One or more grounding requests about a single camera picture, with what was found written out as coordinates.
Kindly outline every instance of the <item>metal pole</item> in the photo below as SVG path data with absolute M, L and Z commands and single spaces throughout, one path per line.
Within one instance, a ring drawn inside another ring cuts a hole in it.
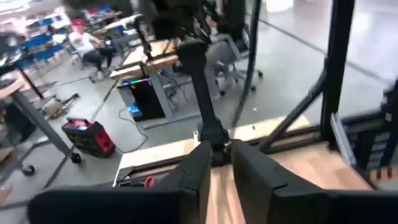
M 325 86 L 325 71 L 322 72 L 317 83 L 310 89 L 308 95 L 286 116 L 286 118 L 270 133 L 270 135 L 259 143 L 258 149 L 266 153 L 272 143 L 283 135 L 289 126 L 318 98 Z
M 37 89 L 37 87 L 33 84 L 32 80 L 26 75 L 26 73 L 24 72 L 24 70 L 17 65 L 18 70 L 20 71 L 20 73 L 22 74 L 22 76 L 25 78 L 25 80 L 29 83 L 30 87 L 32 87 L 33 91 L 36 93 L 36 95 L 40 98 L 40 99 L 44 99 L 43 94 Z
M 62 140 L 62 138 L 54 131 L 49 123 L 46 122 L 43 115 L 32 106 L 21 92 L 15 91 L 14 93 L 11 93 L 11 97 L 22 112 L 26 114 L 26 116 L 30 118 L 32 122 L 40 128 L 40 130 L 42 130 L 59 151 L 61 151 L 65 156 L 69 156 L 72 153 L 72 150 Z
M 336 138 L 336 143 L 338 145 L 339 151 L 343 156 L 343 159 L 350 165 L 355 166 L 357 164 L 356 158 L 351 148 L 351 144 L 349 143 L 347 133 L 343 127 L 343 123 L 337 114 L 332 114 L 330 118 L 331 128 L 333 130 L 333 134 Z
M 328 53 L 325 58 L 326 83 L 321 113 L 321 139 L 334 142 L 330 124 L 332 113 L 338 111 L 345 70 L 349 33 L 355 0 L 334 0 L 331 12 Z

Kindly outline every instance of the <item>chair wheel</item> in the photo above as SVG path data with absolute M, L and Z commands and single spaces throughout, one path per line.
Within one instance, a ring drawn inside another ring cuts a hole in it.
M 74 163 L 74 164 L 81 164 L 81 157 L 79 154 L 77 153 L 72 153 L 70 155 L 70 160 Z
M 32 166 L 32 165 L 28 165 L 28 166 L 24 166 L 22 169 L 21 169 L 21 171 L 22 171 L 22 174 L 24 174 L 25 176 L 27 176 L 27 177 L 30 177 L 30 176 L 32 176 L 32 175 L 34 175 L 35 174 L 35 167 L 34 166 Z

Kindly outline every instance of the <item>white object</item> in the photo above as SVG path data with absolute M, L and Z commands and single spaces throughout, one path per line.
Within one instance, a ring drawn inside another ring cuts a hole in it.
M 90 42 L 93 40 L 93 36 L 88 33 L 78 34 L 77 32 L 72 32 L 69 34 L 69 39 L 80 56 L 95 50 L 94 45 Z
M 66 34 L 54 34 L 52 36 L 52 40 L 58 44 L 62 44 L 62 42 L 67 38 Z
M 127 35 L 133 35 L 136 34 L 137 31 L 135 29 L 131 29 L 131 30 L 124 30 L 123 34 L 127 34 Z

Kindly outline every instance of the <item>person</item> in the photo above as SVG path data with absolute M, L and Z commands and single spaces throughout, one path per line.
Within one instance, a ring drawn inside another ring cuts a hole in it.
M 69 34 L 69 40 L 84 62 L 93 63 L 98 70 L 98 79 L 110 74 L 109 67 L 112 63 L 113 50 L 107 47 L 95 48 L 93 42 L 105 46 L 104 41 L 85 32 L 83 19 L 72 20 L 73 32 Z M 102 68 L 103 59 L 106 58 L 107 67 Z
M 220 19 L 216 22 L 207 16 L 207 24 L 216 29 L 219 34 L 229 34 L 234 42 L 242 39 L 246 15 L 245 0 L 218 0 L 216 5 L 218 11 L 222 12 Z M 234 59 L 233 55 L 232 48 L 227 41 L 214 42 L 207 50 L 205 76 L 212 99 L 220 97 L 215 79 L 218 62 L 228 63 Z

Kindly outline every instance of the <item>red portable power station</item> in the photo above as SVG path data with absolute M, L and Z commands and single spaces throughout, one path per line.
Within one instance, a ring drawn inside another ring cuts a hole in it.
M 67 118 L 67 121 L 62 130 L 81 152 L 98 158 L 107 158 L 114 152 L 116 146 L 97 121 L 91 123 L 80 118 Z

